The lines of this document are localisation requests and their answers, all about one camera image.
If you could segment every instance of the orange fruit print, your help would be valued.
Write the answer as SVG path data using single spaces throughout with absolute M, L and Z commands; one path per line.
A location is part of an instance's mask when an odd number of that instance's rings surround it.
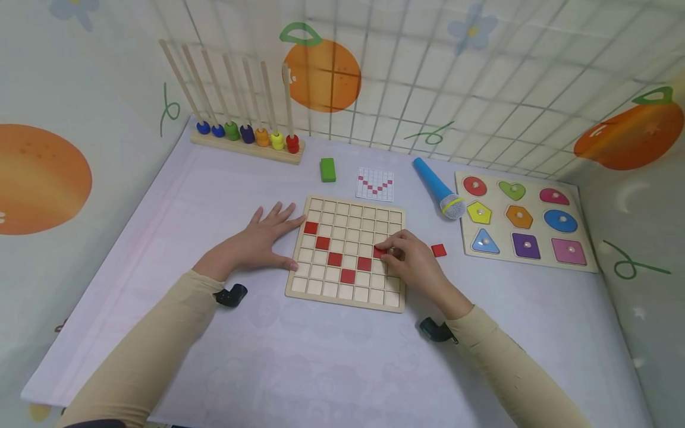
M 0 235 L 71 220 L 91 186 L 86 158 L 69 141 L 29 125 L 0 125 Z
M 289 33 L 296 29 L 311 38 L 291 36 Z M 290 71 L 290 97 L 297 103 L 317 112 L 334 113 L 357 99 L 362 75 L 357 60 L 344 46 L 321 38 L 305 23 L 287 25 L 280 39 L 295 43 L 284 62 Z
M 661 98 L 649 99 L 651 95 Z M 574 154 L 612 170 L 628 171 L 666 153 L 684 124 L 683 111 L 673 102 L 673 89 L 663 86 L 632 101 L 638 105 L 588 129 L 575 143 Z

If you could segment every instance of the wrist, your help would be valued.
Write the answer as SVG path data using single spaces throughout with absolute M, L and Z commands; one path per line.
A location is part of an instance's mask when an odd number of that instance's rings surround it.
M 215 281 L 226 282 L 236 268 L 236 258 L 233 255 L 222 251 L 219 247 L 214 247 L 205 253 L 192 269 Z
M 447 280 L 437 287 L 432 301 L 448 320 L 462 318 L 473 309 L 473 303 Z

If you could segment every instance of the left hand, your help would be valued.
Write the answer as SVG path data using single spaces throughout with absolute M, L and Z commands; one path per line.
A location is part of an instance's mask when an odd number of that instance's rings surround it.
M 283 212 L 282 207 L 282 203 L 276 203 L 264 220 L 261 220 L 264 208 L 259 207 L 245 230 L 209 250 L 192 269 L 219 282 L 226 281 L 239 268 L 297 270 L 296 261 L 274 254 L 271 247 L 278 238 L 300 227 L 307 216 L 288 220 L 295 204 L 291 203 Z

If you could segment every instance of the blue triangle piece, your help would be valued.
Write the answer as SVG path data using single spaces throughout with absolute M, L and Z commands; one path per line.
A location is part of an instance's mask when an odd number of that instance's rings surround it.
M 482 253 L 499 254 L 499 248 L 497 247 L 497 244 L 495 244 L 495 241 L 493 241 L 485 229 L 480 229 L 478 231 L 478 235 L 476 235 L 475 239 L 473 240 L 471 248 L 474 251 L 481 251 Z

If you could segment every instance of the yellow pentagon piece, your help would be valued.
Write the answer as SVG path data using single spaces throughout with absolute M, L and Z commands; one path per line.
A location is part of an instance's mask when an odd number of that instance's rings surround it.
M 510 205 L 507 208 L 506 216 L 514 227 L 519 229 L 530 229 L 530 225 L 533 224 L 533 216 L 524 207 L 518 205 Z
M 466 207 L 466 210 L 469 212 L 469 217 L 471 217 L 471 221 L 474 223 L 490 224 L 490 217 L 493 215 L 493 212 L 490 208 L 483 205 L 482 202 L 476 201 Z

